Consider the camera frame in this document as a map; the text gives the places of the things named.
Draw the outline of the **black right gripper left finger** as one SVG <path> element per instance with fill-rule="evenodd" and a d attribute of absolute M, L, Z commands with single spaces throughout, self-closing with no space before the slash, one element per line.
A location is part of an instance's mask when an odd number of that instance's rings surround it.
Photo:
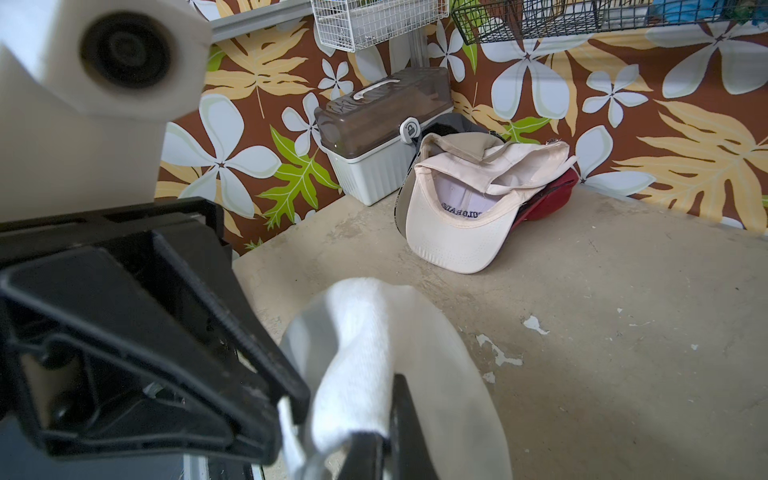
<path fill-rule="evenodd" d="M 355 433 L 338 480 L 382 480 L 385 439 L 375 432 Z"/>

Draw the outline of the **red baseball cap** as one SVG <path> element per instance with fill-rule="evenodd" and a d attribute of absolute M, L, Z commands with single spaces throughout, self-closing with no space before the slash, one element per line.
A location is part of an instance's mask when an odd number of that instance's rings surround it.
<path fill-rule="evenodd" d="M 512 229 L 525 221 L 536 221 L 548 217 L 563 208 L 570 200 L 573 188 L 579 183 L 578 173 L 570 168 L 556 180 L 525 202 L 517 212 Z"/>

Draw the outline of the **dark grey baseball cap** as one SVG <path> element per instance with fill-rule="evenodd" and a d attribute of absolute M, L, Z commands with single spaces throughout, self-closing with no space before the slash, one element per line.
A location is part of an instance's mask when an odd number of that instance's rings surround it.
<path fill-rule="evenodd" d="M 433 122 L 429 123 L 427 127 L 422 130 L 420 136 L 416 140 L 416 153 L 414 154 L 409 169 L 412 169 L 414 164 L 417 162 L 420 156 L 421 143 L 426 135 L 434 133 L 439 136 L 446 136 L 465 132 L 479 132 L 487 134 L 489 130 L 485 127 L 476 125 L 460 113 L 452 112 L 439 115 Z"/>

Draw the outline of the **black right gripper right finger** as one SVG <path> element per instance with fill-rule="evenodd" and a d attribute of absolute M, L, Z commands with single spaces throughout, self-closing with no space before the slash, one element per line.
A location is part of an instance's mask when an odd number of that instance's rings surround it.
<path fill-rule="evenodd" d="M 415 404 L 402 374 L 393 382 L 390 414 L 389 460 L 393 479 L 437 480 Z"/>

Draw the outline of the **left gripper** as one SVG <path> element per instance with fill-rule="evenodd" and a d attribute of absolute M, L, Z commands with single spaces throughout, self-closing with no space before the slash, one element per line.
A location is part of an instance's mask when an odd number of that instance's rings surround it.
<path fill-rule="evenodd" d="M 214 203 L 153 200 L 166 127 L 197 104 L 210 43 L 183 1 L 2 3 L 1 271 L 151 230 L 222 242 Z"/>

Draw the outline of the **white New York baseball cap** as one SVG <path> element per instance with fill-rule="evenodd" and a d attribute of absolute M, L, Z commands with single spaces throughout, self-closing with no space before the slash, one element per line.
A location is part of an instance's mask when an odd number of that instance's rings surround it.
<path fill-rule="evenodd" d="M 506 436 L 481 375 L 440 309 L 411 286 L 350 278 L 316 296 L 280 347 L 310 390 L 305 421 L 279 403 L 294 479 L 325 479 L 325 460 L 358 433 L 390 436 L 395 377 L 405 377 L 441 479 L 510 479 Z"/>

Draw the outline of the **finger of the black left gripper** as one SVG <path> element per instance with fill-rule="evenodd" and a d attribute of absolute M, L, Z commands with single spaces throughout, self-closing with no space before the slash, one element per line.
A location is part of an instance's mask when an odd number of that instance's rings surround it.
<path fill-rule="evenodd" d="M 1 371 L 27 439 L 59 458 L 189 452 L 272 463 L 278 403 L 310 392 L 209 230 L 151 230 L 1 271 Z"/>

